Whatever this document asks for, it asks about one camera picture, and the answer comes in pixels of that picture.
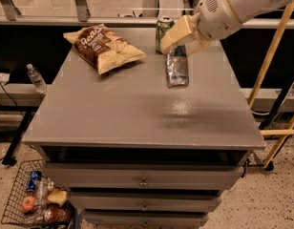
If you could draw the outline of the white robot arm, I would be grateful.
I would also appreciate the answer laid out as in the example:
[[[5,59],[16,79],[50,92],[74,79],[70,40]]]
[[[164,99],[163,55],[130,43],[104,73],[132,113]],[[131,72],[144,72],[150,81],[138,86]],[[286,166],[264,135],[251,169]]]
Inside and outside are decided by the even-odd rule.
[[[193,15],[183,15],[160,41],[162,53],[185,46],[188,55],[222,40],[252,18],[294,0],[199,0]]]

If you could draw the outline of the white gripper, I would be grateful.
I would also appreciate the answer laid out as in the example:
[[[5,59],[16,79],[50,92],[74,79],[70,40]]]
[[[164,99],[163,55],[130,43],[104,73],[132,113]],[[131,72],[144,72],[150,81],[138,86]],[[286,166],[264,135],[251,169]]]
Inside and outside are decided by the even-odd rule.
[[[186,54],[190,56],[207,48],[210,40],[222,40],[242,25],[229,0],[199,0],[196,12],[195,15],[183,15],[164,34],[160,41],[163,54],[185,45]],[[197,39],[198,29],[208,40]]]

